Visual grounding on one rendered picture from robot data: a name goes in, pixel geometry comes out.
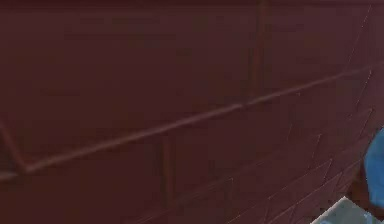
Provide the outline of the dark brown wooden cabinet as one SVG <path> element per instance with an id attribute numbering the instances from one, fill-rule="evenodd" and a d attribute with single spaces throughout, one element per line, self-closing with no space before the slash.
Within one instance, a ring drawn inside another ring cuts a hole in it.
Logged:
<path id="1" fill-rule="evenodd" d="M 384 127 L 384 0 L 0 0 L 0 224 L 310 224 Z"/>

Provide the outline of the blue round object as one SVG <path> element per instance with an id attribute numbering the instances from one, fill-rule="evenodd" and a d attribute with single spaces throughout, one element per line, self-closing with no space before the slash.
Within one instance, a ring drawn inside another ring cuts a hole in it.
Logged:
<path id="1" fill-rule="evenodd" d="M 364 159 L 369 200 L 384 209 L 384 128 L 380 129 L 368 147 Z"/>

